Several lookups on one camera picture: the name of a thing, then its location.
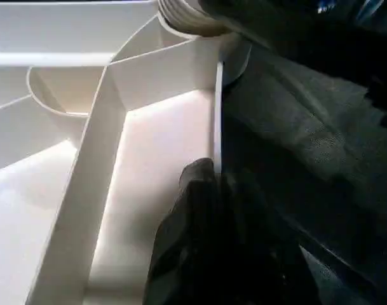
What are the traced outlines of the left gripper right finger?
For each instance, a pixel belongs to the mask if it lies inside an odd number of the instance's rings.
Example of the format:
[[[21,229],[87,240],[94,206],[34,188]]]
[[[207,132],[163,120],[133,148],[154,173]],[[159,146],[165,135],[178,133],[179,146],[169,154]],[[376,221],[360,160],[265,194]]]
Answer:
[[[224,173],[222,191],[238,300],[242,304],[321,304],[297,238],[267,202],[254,174]]]

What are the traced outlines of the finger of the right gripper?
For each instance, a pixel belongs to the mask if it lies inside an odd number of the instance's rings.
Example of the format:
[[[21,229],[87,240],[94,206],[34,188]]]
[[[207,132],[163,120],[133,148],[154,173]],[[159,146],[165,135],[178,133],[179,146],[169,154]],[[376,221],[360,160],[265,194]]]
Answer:
[[[282,57],[387,93],[387,1],[200,1],[200,6]]]

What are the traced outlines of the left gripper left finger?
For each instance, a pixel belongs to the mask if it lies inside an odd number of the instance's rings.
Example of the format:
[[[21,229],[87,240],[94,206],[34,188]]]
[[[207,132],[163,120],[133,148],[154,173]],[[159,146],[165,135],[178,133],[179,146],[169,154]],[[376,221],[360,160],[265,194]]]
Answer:
[[[145,304],[210,304],[217,276],[219,190],[210,158],[188,164],[156,231]]]

